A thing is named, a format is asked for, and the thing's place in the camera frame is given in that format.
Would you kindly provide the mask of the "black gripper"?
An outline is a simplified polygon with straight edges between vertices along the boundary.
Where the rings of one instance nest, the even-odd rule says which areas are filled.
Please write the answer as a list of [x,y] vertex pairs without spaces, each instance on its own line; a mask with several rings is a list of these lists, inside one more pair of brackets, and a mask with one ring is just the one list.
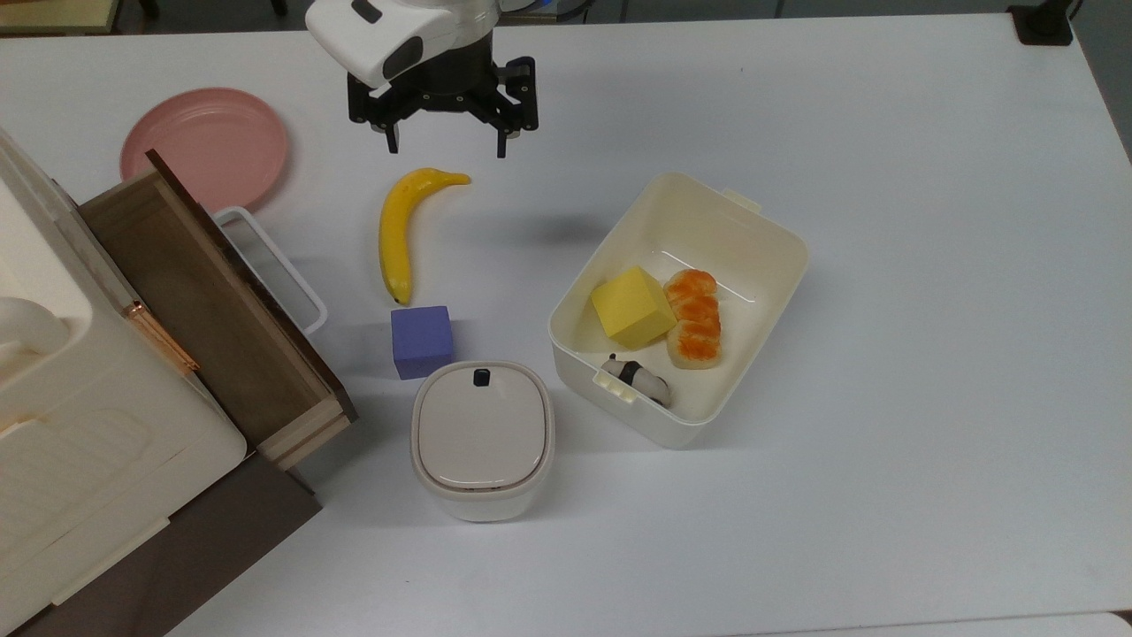
[[[400,153],[398,120],[371,86],[348,75],[348,120],[385,136],[391,154]],[[488,114],[496,132],[496,157],[507,156],[507,143],[540,126],[534,57],[494,64],[494,34],[466,48],[447,50],[395,77],[387,91],[394,109],[451,107],[453,112]]]

